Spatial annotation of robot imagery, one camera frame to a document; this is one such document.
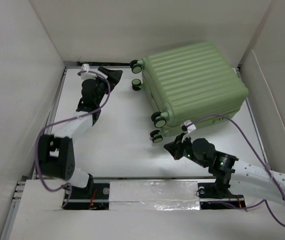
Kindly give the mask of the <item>green suitcase with blue lining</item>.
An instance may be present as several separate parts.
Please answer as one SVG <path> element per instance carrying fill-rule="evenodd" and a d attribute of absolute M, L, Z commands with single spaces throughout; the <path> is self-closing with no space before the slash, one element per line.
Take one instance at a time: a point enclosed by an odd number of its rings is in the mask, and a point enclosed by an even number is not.
<path fill-rule="evenodd" d="M 182 133 L 184 123 L 197 129 L 232 118 L 249 94 L 213 42 L 205 41 L 165 50 L 129 63 L 132 89 L 144 89 L 154 112 L 153 143 Z"/>

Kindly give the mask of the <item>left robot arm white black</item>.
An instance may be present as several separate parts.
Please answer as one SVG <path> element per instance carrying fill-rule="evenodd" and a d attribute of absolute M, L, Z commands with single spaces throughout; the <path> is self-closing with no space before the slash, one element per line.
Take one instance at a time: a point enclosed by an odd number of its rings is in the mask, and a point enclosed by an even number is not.
<path fill-rule="evenodd" d="M 82 65 L 78 72 L 82 81 L 81 97 L 74 116 L 59 121 L 62 126 L 55 132 L 46 134 L 42 130 L 37 137 L 35 168 L 42 182 L 45 177 L 60 179 L 65 181 L 61 188 L 70 194 L 85 199 L 94 194 L 93 176 L 76 167 L 74 143 L 98 121 L 102 107 L 122 75 L 122 70 L 100 66 L 93 71 L 88 64 Z"/>

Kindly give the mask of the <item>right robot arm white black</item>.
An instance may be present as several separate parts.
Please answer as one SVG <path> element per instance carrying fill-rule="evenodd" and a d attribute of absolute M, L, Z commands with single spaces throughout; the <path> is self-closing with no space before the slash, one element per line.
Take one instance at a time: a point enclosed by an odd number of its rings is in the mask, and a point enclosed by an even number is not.
<path fill-rule="evenodd" d="M 178 135 L 164 148 L 175 160 L 183 157 L 208 169 L 216 178 L 213 190 L 220 197 L 228 193 L 246 195 L 285 205 L 285 173 L 239 160 L 216 150 L 205 138 L 183 139 Z"/>

